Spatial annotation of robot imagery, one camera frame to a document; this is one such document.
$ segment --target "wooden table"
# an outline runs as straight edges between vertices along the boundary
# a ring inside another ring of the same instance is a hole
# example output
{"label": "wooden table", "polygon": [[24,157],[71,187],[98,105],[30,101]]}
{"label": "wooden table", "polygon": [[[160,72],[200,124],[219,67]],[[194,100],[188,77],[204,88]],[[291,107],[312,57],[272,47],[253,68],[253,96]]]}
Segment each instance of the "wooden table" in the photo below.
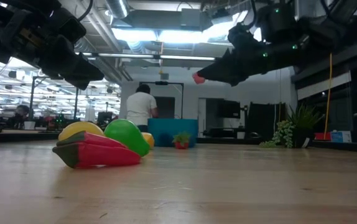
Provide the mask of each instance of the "wooden table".
{"label": "wooden table", "polygon": [[198,145],[73,170],[54,144],[0,144],[0,224],[357,223],[357,152]]}

